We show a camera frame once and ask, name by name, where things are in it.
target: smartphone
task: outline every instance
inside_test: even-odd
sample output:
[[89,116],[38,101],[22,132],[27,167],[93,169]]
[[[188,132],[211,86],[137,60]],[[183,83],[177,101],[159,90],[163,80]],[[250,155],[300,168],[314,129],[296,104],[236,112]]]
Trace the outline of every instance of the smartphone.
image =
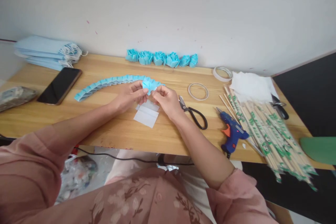
[[80,69],[64,67],[43,91],[37,101],[50,105],[61,104],[81,74],[82,70]]

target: green object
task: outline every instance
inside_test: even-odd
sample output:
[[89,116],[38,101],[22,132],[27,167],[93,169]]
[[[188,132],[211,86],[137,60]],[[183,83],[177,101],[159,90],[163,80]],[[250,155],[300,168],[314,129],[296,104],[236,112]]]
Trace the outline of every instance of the green object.
[[313,160],[336,165],[336,137],[300,138],[303,151]]

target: dark wall panel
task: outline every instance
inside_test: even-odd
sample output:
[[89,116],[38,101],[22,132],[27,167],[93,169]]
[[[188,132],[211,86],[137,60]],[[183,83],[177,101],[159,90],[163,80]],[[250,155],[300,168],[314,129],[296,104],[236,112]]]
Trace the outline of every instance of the dark wall panel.
[[336,53],[280,74],[274,81],[314,137],[336,137]]

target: hot glue gun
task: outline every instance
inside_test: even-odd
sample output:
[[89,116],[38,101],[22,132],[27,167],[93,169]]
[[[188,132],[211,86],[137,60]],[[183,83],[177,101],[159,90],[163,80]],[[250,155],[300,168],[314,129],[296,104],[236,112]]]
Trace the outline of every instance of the hot glue gun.
[[227,158],[230,159],[231,153],[236,150],[239,139],[247,139],[249,134],[241,128],[241,126],[224,111],[217,108],[221,120],[227,125],[226,130],[222,132],[227,136],[226,143],[221,146],[222,150],[227,153]]

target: double-sided tape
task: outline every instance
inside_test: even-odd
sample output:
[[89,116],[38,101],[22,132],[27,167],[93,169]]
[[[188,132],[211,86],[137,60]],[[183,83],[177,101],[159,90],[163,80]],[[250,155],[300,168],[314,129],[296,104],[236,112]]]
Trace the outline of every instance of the double-sided tape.
[[[220,76],[218,73],[217,73],[217,69],[219,69],[219,70],[222,70],[222,71],[224,71],[224,72],[226,72],[227,74],[228,74],[228,78],[223,78],[222,76]],[[229,70],[229,69],[227,69],[227,68],[225,68],[225,67],[223,67],[223,66],[217,66],[217,67],[215,67],[214,69],[213,69],[213,71],[212,71],[212,74],[214,75],[214,77],[217,79],[217,80],[220,80],[220,81],[222,81],[222,82],[229,82],[230,80],[232,80],[232,72]]]
[[[206,92],[206,95],[205,95],[205,98],[204,99],[198,99],[196,98],[195,96],[192,95],[191,91],[190,91],[190,88],[193,86],[193,85],[197,85],[197,86],[201,86],[202,88],[204,88],[205,92]],[[190,94],[190,96],[192,98],[194,98],[195,100],[197,101],[203,101],[203,100],[206,100],[208,97],[209,97],[209,90],[207,89],[206,86],[204,86],[203,84],[201,83],[191,83],[188,87],[188,93]]]

